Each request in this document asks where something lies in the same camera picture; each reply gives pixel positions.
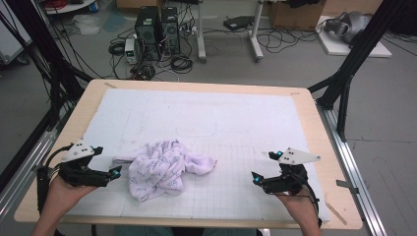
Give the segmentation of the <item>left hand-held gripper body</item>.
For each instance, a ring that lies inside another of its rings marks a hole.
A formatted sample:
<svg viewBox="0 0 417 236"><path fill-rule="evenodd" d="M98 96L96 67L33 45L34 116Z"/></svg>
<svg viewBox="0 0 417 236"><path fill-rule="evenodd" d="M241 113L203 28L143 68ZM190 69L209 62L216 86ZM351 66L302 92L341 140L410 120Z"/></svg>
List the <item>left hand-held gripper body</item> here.
<svg viewBox="0 0 417 236"><path fill-rule="evenodd" d="M107 172L89 168L93 147L84 140L75 142L62 157L58 175L68 184L78 186L106 187L110 180Z"/></svg>

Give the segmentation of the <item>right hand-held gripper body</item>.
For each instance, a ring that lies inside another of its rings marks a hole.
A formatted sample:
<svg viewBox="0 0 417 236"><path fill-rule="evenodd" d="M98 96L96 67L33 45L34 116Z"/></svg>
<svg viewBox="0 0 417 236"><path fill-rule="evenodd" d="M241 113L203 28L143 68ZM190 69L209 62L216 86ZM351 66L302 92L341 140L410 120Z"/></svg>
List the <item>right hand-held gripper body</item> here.
<svg viewBox="0 0 417 236"><path fill-rule="evenodd" d="M308 184L306 163L319 161L321 157L302 150L289 147L277 160L281 173L279 176L265 179L262 189L267 194L289 192L297 195Z"/></svg>

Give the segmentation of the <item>pale pink patterned towel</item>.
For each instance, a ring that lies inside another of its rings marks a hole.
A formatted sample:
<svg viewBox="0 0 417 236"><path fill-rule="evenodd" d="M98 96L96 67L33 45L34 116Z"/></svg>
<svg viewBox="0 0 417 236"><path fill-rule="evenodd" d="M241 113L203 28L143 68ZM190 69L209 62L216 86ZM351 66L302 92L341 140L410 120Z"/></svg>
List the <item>pale pink patterned towel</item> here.
<svg viewBox="0 0 417 236"><path fill-rule="evenodd" d="M129 191L138 202L164 194L178 196L184 189L184 173L202 176L217 164L215 158L191 152L178 140L140 145L114 157L113 162L127 165Z"/></svg>

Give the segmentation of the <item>person's right hand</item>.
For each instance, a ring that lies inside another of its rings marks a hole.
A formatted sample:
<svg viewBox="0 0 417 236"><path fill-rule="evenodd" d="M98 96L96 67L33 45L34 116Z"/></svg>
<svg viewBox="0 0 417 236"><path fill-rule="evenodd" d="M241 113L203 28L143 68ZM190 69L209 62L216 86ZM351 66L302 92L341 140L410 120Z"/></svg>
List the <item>person's right hand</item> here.
<svg viewBox="0 0 417 236"><path fill-rule="evenodd" d="M318 227L318 218L314 205L305 194L299 193L296 196L276 194L276 196L302 229Z"/></svg>

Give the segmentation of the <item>grey tape strip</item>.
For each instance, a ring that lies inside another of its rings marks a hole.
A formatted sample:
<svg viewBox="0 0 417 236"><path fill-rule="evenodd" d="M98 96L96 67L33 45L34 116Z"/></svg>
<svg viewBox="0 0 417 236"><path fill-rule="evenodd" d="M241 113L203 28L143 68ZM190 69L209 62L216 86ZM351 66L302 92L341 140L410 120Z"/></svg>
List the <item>grey tape strip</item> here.
<svg viewBox="0 0 417 236"><path fill-rule="evenodd" d="M359 194L359 189L349 182L336 180L336 186L348 189L352 195Z"/></svg>

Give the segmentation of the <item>person's teal trousers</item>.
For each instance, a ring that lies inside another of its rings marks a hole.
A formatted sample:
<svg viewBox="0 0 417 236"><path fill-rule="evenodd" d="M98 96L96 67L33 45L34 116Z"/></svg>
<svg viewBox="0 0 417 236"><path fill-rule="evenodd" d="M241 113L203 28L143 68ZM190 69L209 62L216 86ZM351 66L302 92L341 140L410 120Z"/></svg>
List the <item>person's teal trousers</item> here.
<svg viewBox="0 0 417 236"><path fill-rule="evenodd" d="M114 236L259 236L256 229L165 226L116 226Z"/></svg>

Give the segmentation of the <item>white foam mat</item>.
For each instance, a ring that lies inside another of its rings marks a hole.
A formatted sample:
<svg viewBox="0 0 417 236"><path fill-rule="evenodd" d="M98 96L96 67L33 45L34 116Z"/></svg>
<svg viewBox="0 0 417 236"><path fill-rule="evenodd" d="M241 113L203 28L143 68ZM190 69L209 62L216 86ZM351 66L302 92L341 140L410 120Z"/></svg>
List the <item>white foam mat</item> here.
<svg viewBox="0 0 417 236"><path fill-rule="evenodd" d="M102 97L84 134L103 147L90 168L121 165L121 178L84 197L73 215L156 219L290 221L283 204L254 185L252 172L279 175L270 151L307 150L290 95L112 88ZM128 186L128 167L113 158L140 145L178 140L188 150L217 160L213 171L184 173L184 189L138 202Z"/></svg>

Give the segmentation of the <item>white power supply unit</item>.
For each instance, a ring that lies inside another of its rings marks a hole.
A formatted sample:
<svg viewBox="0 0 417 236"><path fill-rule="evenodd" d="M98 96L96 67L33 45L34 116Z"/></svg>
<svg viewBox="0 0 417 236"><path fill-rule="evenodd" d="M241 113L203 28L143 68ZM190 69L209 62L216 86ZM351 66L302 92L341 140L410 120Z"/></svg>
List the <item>white power supply unit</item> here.
<svg viewBox="0 0 417 236"><path fill-rule="evenodd" d="M125 56L130 65L138 63L137 46L136 41L133 38L127 38L125 40Z"/></svg>

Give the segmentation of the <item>white floor board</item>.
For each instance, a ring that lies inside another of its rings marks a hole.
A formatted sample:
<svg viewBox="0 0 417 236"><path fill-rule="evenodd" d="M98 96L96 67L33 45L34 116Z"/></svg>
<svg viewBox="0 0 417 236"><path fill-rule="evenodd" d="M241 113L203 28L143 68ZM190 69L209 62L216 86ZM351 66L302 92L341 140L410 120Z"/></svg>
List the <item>white floor board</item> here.
<svg viewBox="0 0 417 236"><path fill-rule="evenodd" d="M327 32L324 30L325 21L328 19L329 16L320 16L317 25L317 33L319 34L320 43L322 44L327 55L347 56L350 53L348 45L333 32ZM372 58L390 58L391 52L378 42L369 56Z"/></svg>

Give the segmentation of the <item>large black computer tower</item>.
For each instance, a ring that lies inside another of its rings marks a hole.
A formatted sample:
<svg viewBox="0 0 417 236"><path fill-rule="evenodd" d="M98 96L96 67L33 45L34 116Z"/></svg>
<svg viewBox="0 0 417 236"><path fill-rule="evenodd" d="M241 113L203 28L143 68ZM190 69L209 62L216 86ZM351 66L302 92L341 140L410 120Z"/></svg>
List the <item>large black computer tower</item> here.
<svg viewBox="0 0 417 236"><path fill-rule="evenodd" d="M137 16L135 31L145 61L159 59L158 45L162 40L161 22L156 6L143 6Z"/></svg>

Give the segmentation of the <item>white desk stand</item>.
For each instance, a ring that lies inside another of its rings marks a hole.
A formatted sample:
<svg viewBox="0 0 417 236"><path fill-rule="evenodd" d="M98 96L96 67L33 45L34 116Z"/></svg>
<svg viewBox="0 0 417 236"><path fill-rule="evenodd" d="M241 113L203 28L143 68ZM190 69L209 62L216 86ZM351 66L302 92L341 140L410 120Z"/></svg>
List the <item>white desk stand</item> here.
<svg viewBox="0 0 417 236"><path fill-rule="evenodd" d="M206 55L206 47L205 47L205 39L203 33L203 4L205 0L198 0L198 33L197 33L197 45L198 45L198 59L206 63L207 62L207 55ZM253 27L248 31L248 37L250 39L251 45L253 46L254 54L255 54L255 61L260 62L264 58L264 54L260 47L260 44L257 39L258 29L260 24L260 19L262 15L262 10L264 6L265 0L256 0L256 10L254 16L254 23Z"/></svg>

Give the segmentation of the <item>cardboard box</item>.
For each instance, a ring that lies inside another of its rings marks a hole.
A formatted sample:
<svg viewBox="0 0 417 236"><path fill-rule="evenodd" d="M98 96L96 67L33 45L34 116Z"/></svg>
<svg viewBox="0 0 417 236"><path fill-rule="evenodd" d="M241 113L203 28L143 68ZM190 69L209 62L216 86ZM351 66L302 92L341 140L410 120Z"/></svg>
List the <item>cardboard box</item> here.
<svg viewBox="0 0 417 236"><path fill-rule="evenodd" d="M269 10L269 23L273 29L283 27L287 30L309 30L316 28L327 0L316 4L305 4L292 8L286 1L273 3Z"/></svg>

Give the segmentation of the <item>slim black computer tower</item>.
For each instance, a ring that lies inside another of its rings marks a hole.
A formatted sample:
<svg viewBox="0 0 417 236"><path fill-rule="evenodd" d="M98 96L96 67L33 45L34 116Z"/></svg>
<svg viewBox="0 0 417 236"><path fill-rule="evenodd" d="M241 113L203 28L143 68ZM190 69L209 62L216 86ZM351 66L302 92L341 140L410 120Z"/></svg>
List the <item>slim black computer tower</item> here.
<svg viewBox="0 0 417 236"><path fill-rule="evenodd" d="M162 45L166 53L171 55L180 53L178 14L176 7L161 9Z"/></svg>

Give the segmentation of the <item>grey headset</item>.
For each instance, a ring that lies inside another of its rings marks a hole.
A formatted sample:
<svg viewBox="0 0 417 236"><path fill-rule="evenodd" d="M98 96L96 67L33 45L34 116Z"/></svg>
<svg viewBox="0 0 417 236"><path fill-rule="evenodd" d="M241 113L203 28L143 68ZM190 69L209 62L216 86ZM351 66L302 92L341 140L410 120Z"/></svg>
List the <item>grey headset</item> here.
<svg viewBox="0 0 417 236"><path fill-rule="evenodd" d="M371 20L372 16L369 14L362 14L358 11L343 12L335 18L327 19L324 30L332 31L342 41L351 44Z"/></svg>

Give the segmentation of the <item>black metal frame strut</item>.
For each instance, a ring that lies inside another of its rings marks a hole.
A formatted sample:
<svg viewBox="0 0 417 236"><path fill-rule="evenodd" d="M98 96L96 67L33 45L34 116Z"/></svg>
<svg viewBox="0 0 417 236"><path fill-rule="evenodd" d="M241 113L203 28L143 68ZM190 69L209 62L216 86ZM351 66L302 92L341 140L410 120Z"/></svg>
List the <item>black metal frame strut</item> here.
<svg viewBox="0 0 417 236"><path fill-rule="evenodd" d="M47 114L48 129L60 122L61 107L65 103L77 103L84 93L79 79L89 83L92 77L69 63L55 43L44 19L30 0L3 0L28 33L37 47L36 54L0 11L0 21L29 54L42 79L50 84L50 109Z"/></svg>
<svg viewBox="0 0 417 236"><path fill-rule="evenodd" d="M317 99L318 105L324 110L332 110L339 99L336 132L343 142L346 141L345 124L351 82L388 27L409 2L410 0L383 0L339 69L327 79L308 88L310 93L326 89Z"/></svg>

